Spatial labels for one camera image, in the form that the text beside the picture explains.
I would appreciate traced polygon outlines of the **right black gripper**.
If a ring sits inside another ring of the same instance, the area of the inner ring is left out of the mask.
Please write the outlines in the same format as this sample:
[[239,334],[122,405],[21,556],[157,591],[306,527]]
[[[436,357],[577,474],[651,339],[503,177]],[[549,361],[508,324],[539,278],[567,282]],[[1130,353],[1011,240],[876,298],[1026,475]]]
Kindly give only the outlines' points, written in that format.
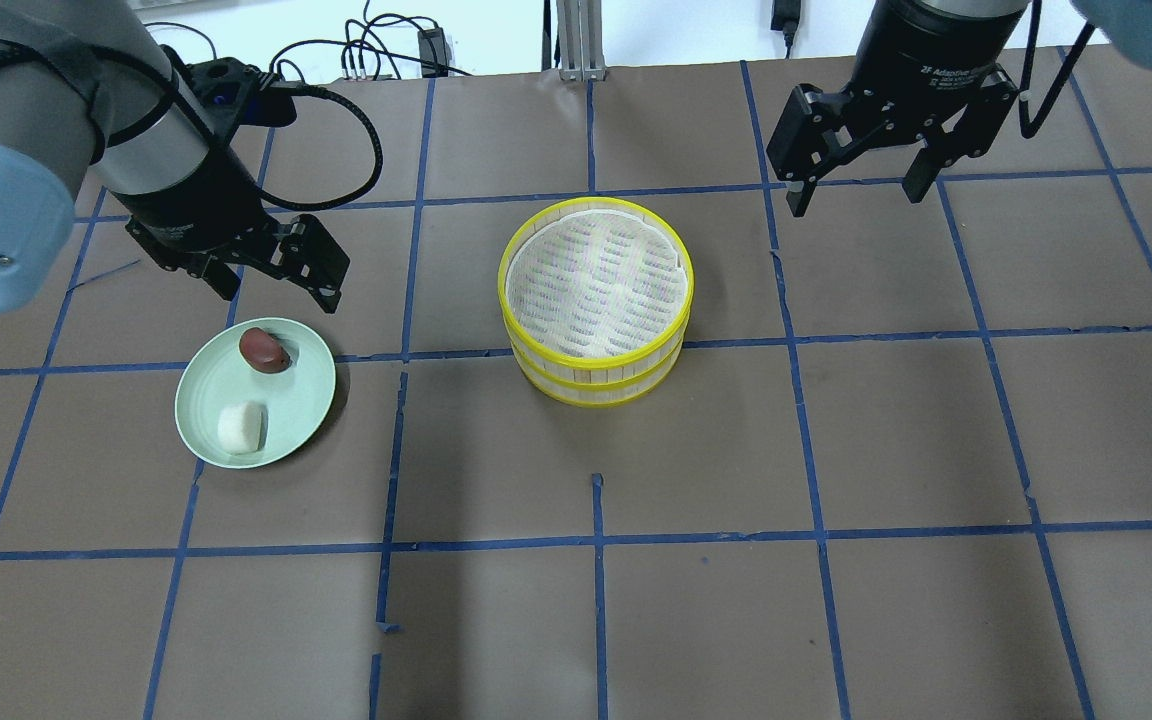
[[1020,94],[996,67],[1006,40],[1005,1],[874,3],[844,90],[795,86],[765,146],[791,215],[806,214],[820,179],[867,135],[874,149],[924,137],[902,179],[910,202],[923,200],[958,159],[987,154]]

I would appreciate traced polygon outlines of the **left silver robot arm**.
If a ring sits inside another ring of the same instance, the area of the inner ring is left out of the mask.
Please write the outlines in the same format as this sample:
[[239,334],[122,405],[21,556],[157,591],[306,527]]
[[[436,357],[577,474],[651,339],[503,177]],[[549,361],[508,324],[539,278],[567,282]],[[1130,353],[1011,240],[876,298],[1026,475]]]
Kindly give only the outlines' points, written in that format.
[[349,259],[317,204],[271,217],[230,146],[242,126],[291,123],[298,97],[338,100],[233,58],[185,63],[123,1],[0,1],[0,314],[41,290],[88,174],[165,272],[234,300],[248,266],[334,313]]

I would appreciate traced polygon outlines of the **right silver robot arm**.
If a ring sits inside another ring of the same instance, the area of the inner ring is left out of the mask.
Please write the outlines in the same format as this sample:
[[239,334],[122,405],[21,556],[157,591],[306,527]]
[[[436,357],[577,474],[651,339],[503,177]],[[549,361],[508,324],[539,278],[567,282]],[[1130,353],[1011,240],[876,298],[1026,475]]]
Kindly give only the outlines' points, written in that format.
[[1084,24],[1043,97],[1032,92],[1043,5],[1038,1],[878,1],[840,91],[791,90],[767,146],[803,217],[817,185],[878,149],[918,146],[902,191],[920,202],[940,173],[986,156],[1011,113],[1020,132],[1041,131],[1089,41],[1102,33],[1152,70],[1152,1],[1078,1]]

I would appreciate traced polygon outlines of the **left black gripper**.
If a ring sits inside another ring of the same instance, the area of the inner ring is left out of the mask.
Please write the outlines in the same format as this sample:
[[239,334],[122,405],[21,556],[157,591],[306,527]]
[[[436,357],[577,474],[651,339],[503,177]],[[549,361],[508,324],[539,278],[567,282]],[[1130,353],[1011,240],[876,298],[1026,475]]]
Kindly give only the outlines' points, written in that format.
[[168,190],[126,194],[127,232],[162,270],[200,278],[220,300],[236,300],[238,266],[296,285],[325,314],[338,313],[349,256],[312,215],[279,223],[273,196],[247,176],[185,179]]

